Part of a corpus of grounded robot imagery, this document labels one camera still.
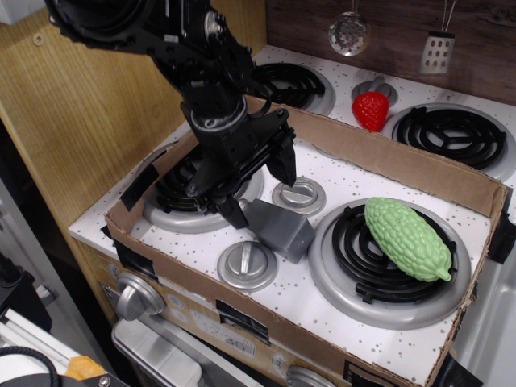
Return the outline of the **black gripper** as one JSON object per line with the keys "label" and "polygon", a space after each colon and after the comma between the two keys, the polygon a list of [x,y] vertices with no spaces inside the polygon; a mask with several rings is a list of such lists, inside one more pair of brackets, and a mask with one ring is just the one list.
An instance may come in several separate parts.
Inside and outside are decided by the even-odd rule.
{"label": "black gripper", "polygon": [[257,119],[247,115],[221,131],[196,127],[203,158],[186,195],[214,202],[235,229],[246,228],[248,221],[234,199],[244,182],[263,166],[285,185],[296,181],[295,134],[288,118],[289,112],[279,109]]}

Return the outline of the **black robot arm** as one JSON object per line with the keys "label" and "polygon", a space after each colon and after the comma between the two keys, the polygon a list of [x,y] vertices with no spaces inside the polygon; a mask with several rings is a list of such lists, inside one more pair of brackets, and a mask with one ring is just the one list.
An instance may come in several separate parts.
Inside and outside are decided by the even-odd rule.
{"label": "black robot arm", "polygon": [[294,132],[285,110],[248,112],[251,50],[231,34],[208,1],[49,1],[60,32],[88,48],[149,56],[182,97],[181,110],[203,160],[186,187],[202,209],[233,227],[248,222],[235,193],[267,167],[280,182],[296,178]]}

